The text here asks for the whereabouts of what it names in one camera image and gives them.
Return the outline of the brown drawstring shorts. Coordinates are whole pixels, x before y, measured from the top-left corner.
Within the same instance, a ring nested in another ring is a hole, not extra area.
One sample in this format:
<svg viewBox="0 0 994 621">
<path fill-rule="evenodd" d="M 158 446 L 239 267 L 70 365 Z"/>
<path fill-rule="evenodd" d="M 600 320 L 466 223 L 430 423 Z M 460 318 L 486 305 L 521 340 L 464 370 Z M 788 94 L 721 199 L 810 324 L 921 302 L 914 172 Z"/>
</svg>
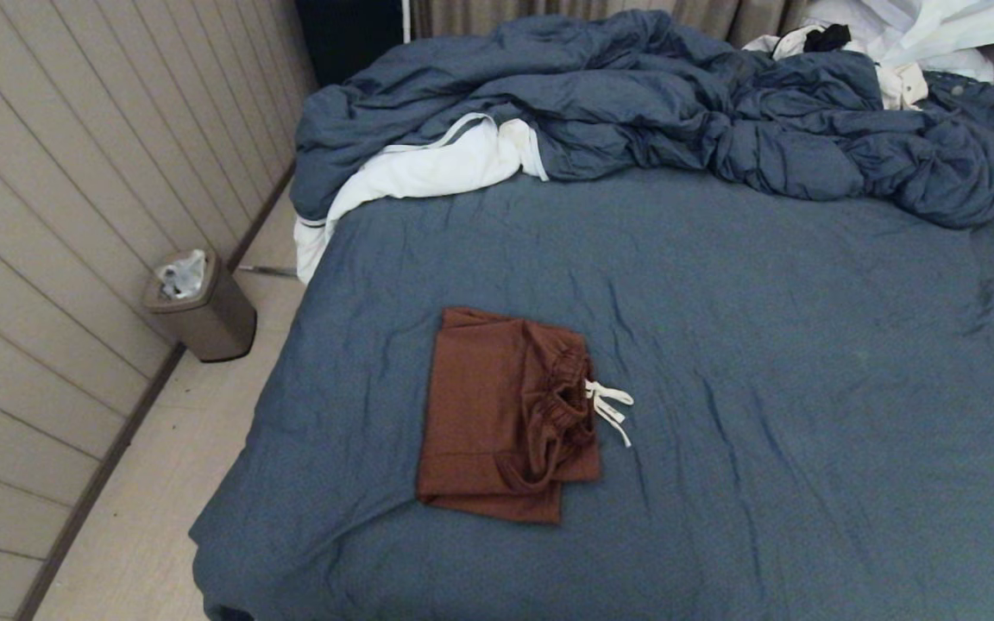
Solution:
<svg viewBox="0 0 994 621">
<path fill-rule="evenodd" d="M 596 424 L 631 437 L 623 390 L 595 377 L 584 335 L 446 307 L 431 358 L 417 498 L 514 523 L 557 525 L 564 485 L 602 475 Z"/>
</svg>

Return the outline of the crumpled blue duvet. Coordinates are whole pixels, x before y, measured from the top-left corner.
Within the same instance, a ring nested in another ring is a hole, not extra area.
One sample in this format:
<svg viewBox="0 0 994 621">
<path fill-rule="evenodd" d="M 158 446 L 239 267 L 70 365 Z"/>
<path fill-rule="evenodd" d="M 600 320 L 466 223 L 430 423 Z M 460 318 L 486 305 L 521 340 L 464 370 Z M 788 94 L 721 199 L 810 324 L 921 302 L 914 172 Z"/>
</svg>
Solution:
<svg viewBox="0 0 994 621">
<path fill-rule="evenodd" d="M 885 110 L 867 55 L 773 60 L 643 10 L 402 44 L 321 88 L 295 137 L 296 211 L 328 219 L 377 153 L 469 114 L 527 123 L 529 165 L 547 179 L 671 166 L 794 199 L 884 199 L 941 227 L 994 219 L 994 131 L 924 106 Z"/>
</svg>

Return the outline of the brown trash bin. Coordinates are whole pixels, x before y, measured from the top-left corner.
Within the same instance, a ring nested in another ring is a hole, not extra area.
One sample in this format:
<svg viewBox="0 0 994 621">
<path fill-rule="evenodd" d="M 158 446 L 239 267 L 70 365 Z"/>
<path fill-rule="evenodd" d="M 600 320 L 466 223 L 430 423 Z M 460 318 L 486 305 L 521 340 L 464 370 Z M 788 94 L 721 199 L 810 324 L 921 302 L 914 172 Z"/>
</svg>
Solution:
<svg viewBox="0 0 994 621">
<path fill-rule="evenodd" d="M 154 276 L 143 291 L 142 305 L 199 361 L 232 361 L 251 351 L 257 311 L 217 252 L 205 252 L 204 285 L 196 296 L 161 299 Z"/>
</svg>

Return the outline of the beige curtain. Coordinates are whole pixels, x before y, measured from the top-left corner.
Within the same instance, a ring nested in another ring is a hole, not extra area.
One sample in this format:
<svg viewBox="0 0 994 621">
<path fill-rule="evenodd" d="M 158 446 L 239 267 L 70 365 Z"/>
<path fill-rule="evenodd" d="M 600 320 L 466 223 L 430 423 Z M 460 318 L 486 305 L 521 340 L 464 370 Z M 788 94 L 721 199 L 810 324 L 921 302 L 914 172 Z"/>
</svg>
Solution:
<svg viewBox="0 0 994 621">
<path fill-rule="evenodd" d="M 409 0 L 413 38 L 484 35 L 525 16 L 600 20 L 625 10 L 659 10 L 675 22 L 742 47 L 798 27 L 814 0 Z"/>
</svg>

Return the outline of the clear plastic bin bag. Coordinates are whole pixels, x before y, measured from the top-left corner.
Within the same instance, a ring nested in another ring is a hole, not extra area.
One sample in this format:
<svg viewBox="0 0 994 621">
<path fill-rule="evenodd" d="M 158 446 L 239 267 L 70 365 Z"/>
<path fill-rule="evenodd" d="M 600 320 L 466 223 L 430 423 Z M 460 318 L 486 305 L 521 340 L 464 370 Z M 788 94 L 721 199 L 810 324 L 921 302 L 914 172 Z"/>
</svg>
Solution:
<svg viewBox="0 0 994 621">
<path fill-rule="evenodd" d="M 154 269 L 161 299 L 193 298 L 204 285 L 208 253 L 200 248 L 173 253 Z"/>
</svg>

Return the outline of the blue bed sheet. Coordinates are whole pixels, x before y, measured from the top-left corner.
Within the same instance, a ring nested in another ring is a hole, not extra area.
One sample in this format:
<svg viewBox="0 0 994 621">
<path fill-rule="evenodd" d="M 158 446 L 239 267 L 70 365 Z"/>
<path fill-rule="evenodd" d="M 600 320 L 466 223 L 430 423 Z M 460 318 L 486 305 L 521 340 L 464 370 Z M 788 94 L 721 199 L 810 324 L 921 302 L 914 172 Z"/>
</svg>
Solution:
<svg viewBox="0 0 994 621">
<path fill-rule="evenodd" d="M 559 526 L 415 499 L 453 305 L 634 397 Z M 673 169 L 369 202 L 190 535 L 209 621 L 994 621 L 994 219 Z"/>
</svg>

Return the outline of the small black garment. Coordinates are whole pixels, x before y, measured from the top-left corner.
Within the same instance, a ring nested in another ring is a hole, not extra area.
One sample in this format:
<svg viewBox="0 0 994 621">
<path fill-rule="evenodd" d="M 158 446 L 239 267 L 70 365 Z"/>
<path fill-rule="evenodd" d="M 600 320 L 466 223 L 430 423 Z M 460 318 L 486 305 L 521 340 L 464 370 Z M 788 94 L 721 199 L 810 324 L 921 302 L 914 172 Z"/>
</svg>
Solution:
<svg viewBox="0 0 994 621">
<path fill-rule="evenodd" d="M 805 53 L 825 53 L 840 50 L 852 42 L 851 28 L 846 24 L 816 25 L 805 34 Z"/>
</svg>

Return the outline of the cream buttoned shirt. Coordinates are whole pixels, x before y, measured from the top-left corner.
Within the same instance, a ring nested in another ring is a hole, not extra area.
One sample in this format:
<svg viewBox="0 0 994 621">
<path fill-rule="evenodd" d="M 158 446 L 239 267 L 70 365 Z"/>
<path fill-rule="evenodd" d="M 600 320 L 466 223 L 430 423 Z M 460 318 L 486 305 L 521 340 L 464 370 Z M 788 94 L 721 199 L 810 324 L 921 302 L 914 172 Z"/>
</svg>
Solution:
<svg viewBox="0 0 994 621">
<path fill-rule="evenodd" d="M 763 53 L 773 60 L 792 58 L 792 56 L 805 53 L 803 51 L 805 34 L 815 27 L 815 24 L 804 25 L 804 27 L 792 30 L 782 36 L 761 35 L 757 39 L 746 43 L 742 47 L 742 50 Z M 839 51 L 859 53 L 861 55 L 867 55 L 868 53 L 867 48 L 854 39 L 852 39 L 852 42 L 847 47 L 832 52 Z M 901 64 L 900 66 L 893 66 L 892 64 L 881 63 L 875 60 L 873 62 L 873 70 L 875 70 L 877 75 L 881 102 L 883 102 L 885 110 L 919 110 L 916 104 L 927 98 L 928 86 L 922 68 L 918 63 L 911 62 Z"/>
</svg>

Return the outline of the white crumpled garment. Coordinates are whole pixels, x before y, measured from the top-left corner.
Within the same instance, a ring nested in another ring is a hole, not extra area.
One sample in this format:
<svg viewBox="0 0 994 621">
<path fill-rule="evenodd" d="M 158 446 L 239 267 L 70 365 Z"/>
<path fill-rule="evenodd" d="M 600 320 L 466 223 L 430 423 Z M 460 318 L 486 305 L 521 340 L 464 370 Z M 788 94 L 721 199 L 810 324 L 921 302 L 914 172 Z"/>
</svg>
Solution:
<svg viewBox="0 0 994 621">
<path fill-rule="evenodd" d="M 994 0 L 809 0 L 801 25 L 843 24 L 855 50 L 881 66 L 994 82 Z"/>
</svg>

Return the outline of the blue denim garment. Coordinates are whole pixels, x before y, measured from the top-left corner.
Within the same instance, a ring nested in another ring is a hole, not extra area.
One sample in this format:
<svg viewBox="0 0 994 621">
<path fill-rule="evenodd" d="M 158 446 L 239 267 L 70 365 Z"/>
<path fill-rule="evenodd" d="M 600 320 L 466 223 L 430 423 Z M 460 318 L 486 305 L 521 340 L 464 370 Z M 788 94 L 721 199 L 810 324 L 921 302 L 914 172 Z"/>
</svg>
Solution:
<svg viewBox="0 0 994 621">
<path fill-rule="evenodd" d="M 924 78 L 926 109 L 946 111 L 994 131 L 994 84 L 946 72 L 927 72 Z"/>
</svg>

